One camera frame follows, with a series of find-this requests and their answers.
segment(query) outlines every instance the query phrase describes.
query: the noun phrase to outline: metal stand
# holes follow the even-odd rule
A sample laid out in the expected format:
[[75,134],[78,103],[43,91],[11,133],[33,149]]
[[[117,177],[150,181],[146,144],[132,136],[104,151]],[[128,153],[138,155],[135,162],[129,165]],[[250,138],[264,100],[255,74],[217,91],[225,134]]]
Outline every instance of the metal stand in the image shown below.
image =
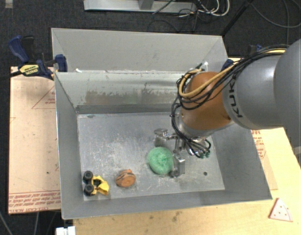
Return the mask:
[[[134,12],[156,12],[168,3],[169,0],[84,0],[85,10],[112,10]],[[195,9],[191,2],[171,2],[160,10],[165,13],[178,13],[180,10]]]

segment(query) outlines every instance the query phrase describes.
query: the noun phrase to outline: label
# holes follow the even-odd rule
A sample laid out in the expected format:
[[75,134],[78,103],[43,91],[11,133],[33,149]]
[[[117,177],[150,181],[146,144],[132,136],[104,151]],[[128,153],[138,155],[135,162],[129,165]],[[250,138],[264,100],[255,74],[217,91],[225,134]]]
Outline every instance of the label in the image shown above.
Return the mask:
[[39,71],[38,65],[23,65],[20,69],[25,76],[35,75]]
[[59,210],[60,208],[59,190],[9,194],[9,214]]

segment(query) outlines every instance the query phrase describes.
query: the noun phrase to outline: clamp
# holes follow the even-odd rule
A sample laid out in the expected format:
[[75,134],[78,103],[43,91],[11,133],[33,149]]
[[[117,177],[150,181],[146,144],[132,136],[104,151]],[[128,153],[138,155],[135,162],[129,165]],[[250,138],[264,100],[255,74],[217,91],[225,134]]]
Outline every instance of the clamp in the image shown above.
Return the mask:
[[10,74],[10,76],[23,74],[24,76],[40,76],[53,80],[53,72],[48,69],[47,65],[55,63],[58,64],[58,71],[68,71],[66,58],[62,54],[56,55],[54,60],[48,62],[45,62],[43,53],[42,58],[36,58],[38,54],[34,51],[34,37],[32,36],[23,38],[18,35],[8,42],[8,47],[13,55],[21,60],[18,71]]

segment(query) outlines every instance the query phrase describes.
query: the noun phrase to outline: black wheel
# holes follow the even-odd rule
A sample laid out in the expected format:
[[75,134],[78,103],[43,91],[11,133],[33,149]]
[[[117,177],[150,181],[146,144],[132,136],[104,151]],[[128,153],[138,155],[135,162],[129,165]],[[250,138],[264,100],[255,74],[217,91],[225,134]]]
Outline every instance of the black wheel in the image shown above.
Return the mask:
[[90,181],[93,178],[93,173],[91,171],[85,171],[83,179],[84,181]]
[[94,188],[93,185],[85,185],[84,193],[86,196],[91,196]]

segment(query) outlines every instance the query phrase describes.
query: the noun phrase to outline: white object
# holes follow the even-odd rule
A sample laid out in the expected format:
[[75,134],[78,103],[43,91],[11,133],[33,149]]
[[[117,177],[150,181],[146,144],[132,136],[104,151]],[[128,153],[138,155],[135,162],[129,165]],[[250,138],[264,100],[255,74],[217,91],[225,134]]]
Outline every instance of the white object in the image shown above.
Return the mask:
[[288,221],[288,222],[293,222],[292,215],[285,205],[285,203],[277,198],[272,211],[269,215],[270,219],[276,219],[276,220],[282,220],[282,221]]
[[56,235],[76,235],[75,226],[69,226],[68,228],[59,227],[56,229]]

